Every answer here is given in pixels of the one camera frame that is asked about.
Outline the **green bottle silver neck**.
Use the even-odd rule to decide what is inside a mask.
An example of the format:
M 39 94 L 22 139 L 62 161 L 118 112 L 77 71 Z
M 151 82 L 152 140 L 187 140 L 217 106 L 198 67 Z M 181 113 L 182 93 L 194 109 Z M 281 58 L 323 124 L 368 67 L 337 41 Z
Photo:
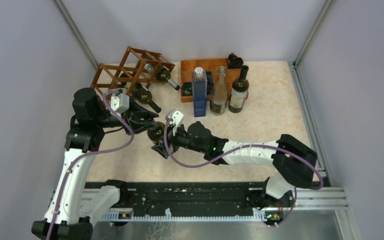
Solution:
M 165 124 L 157 121 L 154 125 L 146 131 L 148 138 L 154 143 L 158 144 L 164 135 Z

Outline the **green bottle black neck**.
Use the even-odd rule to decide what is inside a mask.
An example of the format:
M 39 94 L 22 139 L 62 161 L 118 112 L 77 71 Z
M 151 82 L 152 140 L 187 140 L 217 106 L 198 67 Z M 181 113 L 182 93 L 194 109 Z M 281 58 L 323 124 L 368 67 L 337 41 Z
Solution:
M 134 84 L 132 95 L 141 103 L 149 105 L 156 113 L 160 113 L 162 109 L 153 101 L 152 93 L 141 83 Z

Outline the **clear glass wine bottle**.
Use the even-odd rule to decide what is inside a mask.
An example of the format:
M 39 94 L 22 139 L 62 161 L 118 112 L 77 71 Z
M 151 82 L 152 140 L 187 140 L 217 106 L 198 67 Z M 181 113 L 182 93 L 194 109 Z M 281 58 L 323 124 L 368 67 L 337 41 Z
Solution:
M 227 69 L 225 66 L 218 68 L 217 80 L 211 90 L 209 109 L 214 115 L 222 115 L 227 107 L 228 88 L 226 85 L 226 73 Z

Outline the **green bottle rack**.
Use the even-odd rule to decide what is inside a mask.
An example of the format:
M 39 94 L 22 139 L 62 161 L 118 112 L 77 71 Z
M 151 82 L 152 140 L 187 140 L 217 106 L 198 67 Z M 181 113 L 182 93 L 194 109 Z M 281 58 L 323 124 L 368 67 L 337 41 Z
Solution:
M 154 70 L 156 69 L 156 66 L 146 63 L 144 65 L 144 69 L 149 73 L 149 76 L 151 76 Z M 180 89 L 178 83 L 172 79 L 171 72 L 164 66 L 158 68 L 158 70 L 156 71 L 155 79 L 163 84 L 168 83 L 176 91 Z

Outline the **green bottle white label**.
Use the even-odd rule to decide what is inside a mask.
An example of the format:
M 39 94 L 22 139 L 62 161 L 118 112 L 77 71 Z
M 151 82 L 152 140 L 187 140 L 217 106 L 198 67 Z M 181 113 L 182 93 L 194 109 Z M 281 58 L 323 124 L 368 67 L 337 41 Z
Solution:
M 249 81 L 247 80 L 248 71 L 249 67 L 243 65 L 239 77 L 232 83 L 231 97 L 228 106 L 228 109 L 232 113 L 239 113 L 243 109 L 249 90 Z

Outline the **blue square glass bottle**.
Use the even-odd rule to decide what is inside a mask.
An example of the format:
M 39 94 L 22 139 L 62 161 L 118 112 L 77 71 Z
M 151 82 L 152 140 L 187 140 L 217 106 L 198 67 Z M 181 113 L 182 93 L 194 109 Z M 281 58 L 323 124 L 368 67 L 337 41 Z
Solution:
M 207 74 L 198 66 L 192 74 L 192 97 L 194 117 L 205 117 L 207 111 Z

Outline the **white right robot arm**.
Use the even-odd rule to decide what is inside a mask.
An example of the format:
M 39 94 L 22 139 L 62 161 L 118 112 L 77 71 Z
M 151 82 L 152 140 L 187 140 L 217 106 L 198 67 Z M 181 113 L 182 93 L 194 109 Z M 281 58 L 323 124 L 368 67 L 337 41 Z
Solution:
M 253 164 L 273 167 L 277 173 L 265 180 L 260 199 L 271 205 L 295 188 L 312 189 L 317 174 L 317 153 L 290 134 L 282 134 L 278 140 L 263 143 L 247 143 L 220 138 L 197 121 L 185 128 L 183 124 L 157 122 L 147 131 L 153 142 L 152 150 L 163 158 L 171 158 L 178 165 L 192 165 L 175 159 L 174 153 L 184 148 L 201 153 L 204 163 L 194 165 Z

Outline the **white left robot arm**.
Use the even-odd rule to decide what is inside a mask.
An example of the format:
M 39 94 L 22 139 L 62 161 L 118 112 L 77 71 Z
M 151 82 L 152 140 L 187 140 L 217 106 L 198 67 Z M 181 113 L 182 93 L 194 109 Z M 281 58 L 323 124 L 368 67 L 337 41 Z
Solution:
M 81 203 L 90 168 L 96 156 L 104 153 L 100 145 L 105 129 L 121 127 L 133 138 L 157 127 L 158 114 L 139 105 L 123 89 L 110 89 L 107 95 L 110 100 L 86 87 L 73 96 L 74 115 L 58 185 L 43 219 L 31 227 L 41 240 L 89 240 L 102 216 L 128 200 L 126 183 L 108 180 L 87 203 Z

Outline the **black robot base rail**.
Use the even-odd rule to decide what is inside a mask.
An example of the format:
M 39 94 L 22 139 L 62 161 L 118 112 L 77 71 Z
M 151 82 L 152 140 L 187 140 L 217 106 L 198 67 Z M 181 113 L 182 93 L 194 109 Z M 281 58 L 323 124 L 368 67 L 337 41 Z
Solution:
M 260 182 L 87 182 L 85 192 L 105 185 L 120 187 L 120 199 L 112 207 L 122 219 L 153 220 L 257 220 L 281 222 L 295 206 L 296 191 L 280 199 L 266 193 Z

